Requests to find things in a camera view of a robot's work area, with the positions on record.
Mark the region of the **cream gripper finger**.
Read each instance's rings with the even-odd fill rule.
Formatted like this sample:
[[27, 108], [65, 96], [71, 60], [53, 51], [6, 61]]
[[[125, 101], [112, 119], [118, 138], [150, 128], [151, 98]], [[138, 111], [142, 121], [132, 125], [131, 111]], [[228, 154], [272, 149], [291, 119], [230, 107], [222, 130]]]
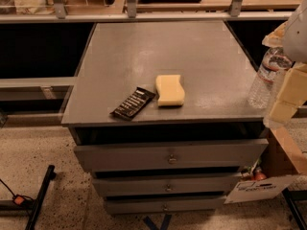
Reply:
[[307, 64], [297, 62], [287, 71], [269, 112], [271, 124], [286, 124], [307, 101]]
[[262, 44], [267, 47], [281, 47], [286, 25], [287, 23], [284, 22], [279, 25], [273, 32], [267, 34], [262, 40]]

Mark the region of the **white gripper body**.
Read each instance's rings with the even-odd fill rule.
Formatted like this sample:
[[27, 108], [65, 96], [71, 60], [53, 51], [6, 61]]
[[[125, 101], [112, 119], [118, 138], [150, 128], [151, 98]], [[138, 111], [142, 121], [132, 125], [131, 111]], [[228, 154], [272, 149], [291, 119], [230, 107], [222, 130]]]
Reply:
[[307, 0], [291, 14], [282, 39], [284, 53], [296, 62], [307, 62]]

